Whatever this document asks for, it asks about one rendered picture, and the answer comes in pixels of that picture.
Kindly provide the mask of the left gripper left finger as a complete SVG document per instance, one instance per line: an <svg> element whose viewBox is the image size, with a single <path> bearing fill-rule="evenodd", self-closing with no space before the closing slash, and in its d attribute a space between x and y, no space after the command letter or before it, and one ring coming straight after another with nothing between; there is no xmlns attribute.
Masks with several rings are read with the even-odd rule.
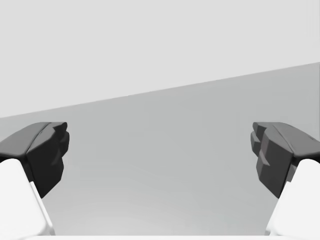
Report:
<svg viewBox="0 0 320 240"><path fill-rule="evenodd" d="M60 182L66 122L36 122L0 141L0 237L55 235L42 199Z"/></svg>

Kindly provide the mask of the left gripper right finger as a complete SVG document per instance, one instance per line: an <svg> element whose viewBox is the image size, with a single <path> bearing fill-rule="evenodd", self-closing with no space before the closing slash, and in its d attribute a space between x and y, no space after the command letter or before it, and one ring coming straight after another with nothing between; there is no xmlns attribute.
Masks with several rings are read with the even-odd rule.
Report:
<svg viewBox="0 0 320 240"><path fill-rule="evenodd" d="M320 141L282 122L254 122L260 182L278 199L265 233L320 237Z"/></svg>

